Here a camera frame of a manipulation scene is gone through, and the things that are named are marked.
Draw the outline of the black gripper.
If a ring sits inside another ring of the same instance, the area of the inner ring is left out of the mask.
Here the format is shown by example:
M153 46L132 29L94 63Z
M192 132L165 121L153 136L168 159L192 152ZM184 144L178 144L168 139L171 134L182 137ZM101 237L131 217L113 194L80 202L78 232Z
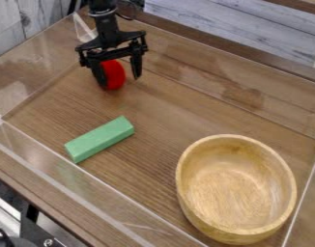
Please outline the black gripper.
M80 54L81 65L90 67L100 86L108 88L108 77L100 61L129 56L133 77L139 79L143 74L143 56L149 51L147 32L119 31L112 38L100 34L92 41L78 45L76 51Z

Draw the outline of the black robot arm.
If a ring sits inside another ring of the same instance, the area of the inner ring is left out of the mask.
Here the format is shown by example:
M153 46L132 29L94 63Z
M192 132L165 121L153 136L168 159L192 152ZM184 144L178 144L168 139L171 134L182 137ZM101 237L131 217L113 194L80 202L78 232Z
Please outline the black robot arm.
M90 69L105 90L117 90L125 83L120 58L129 58L133 77L139 79L143 75L143 57L149 51L147 32L120 29L117 0L88 0L88 4L97 37L77 46L80 63Z

